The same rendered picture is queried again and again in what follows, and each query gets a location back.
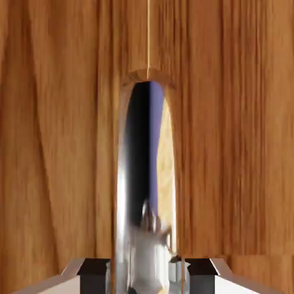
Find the light wood drawer front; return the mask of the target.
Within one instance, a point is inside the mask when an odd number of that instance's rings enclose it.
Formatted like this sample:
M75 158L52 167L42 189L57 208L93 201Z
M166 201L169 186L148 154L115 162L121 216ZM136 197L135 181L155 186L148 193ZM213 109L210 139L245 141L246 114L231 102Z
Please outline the light wood drawer front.
M0 294L113 253L122 80L148 0L0 0Z
M185 257L294 294L294 0L150 0Z

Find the curved shiny metal handle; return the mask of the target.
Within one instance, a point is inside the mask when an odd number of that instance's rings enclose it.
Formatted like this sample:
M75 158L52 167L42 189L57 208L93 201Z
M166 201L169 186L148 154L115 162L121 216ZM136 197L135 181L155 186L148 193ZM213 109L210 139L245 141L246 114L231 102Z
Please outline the curved shiny metal handle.
M175 151L170 78L129 73L119 103L115 294L179 294Z

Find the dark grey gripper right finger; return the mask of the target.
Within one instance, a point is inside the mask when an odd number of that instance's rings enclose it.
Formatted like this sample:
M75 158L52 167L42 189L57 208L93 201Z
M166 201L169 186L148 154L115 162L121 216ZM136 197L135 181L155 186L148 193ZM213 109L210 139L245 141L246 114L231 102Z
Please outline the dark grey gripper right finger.
M221 258L173 257L169 294L284 294L234 274Z

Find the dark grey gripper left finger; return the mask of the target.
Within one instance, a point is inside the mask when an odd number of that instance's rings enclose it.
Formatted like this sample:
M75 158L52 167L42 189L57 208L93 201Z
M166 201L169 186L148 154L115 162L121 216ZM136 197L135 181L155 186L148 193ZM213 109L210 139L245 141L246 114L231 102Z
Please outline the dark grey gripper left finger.
M11 294L111 294L108 258L78 258L60 275L53 276Z

